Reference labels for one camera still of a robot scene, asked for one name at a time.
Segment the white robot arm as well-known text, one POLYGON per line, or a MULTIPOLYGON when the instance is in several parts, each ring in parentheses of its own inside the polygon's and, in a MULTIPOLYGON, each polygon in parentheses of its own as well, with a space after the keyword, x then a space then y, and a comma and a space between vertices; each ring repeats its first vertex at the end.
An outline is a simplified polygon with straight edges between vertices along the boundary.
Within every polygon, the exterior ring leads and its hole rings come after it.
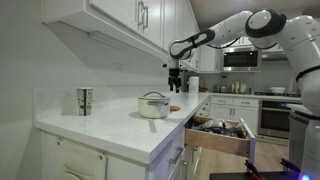
POLYGON ((305 132, 298 180, 320 180, 320 23, 308 15, 292 19, 272 9, 242 11, 184 40, 168 46, 171 58, 181 61, 201 45, 218 47, 246 36, 258 49, 280 45, 295 74, 303 106, 314 117, 305 132))

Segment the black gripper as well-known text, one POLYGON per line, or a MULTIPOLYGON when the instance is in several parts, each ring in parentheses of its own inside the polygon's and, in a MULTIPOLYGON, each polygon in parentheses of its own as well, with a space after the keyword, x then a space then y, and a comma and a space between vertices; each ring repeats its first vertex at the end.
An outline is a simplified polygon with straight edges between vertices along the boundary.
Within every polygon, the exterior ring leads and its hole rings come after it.
POLYGON ((169 89, 170 91, 174 90, 173 84, 176 85, 176 93, 180 92, 180 85, 181 82, 180 78, 180 69, 179 68, 173 68, 169 70, 169 77, 168 77, 168 83, 169 83, 169 89))

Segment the black red robot base cart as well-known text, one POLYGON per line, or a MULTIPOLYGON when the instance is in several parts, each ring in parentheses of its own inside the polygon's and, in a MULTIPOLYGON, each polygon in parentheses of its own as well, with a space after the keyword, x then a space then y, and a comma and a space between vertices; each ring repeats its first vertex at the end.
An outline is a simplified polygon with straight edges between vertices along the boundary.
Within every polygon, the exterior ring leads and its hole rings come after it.
POLYGON ((246 172, 211 173, 209 180, 298 180, 300 169, 282 158, 282 171, 259 171, 254 164, 246 160, 246 172))

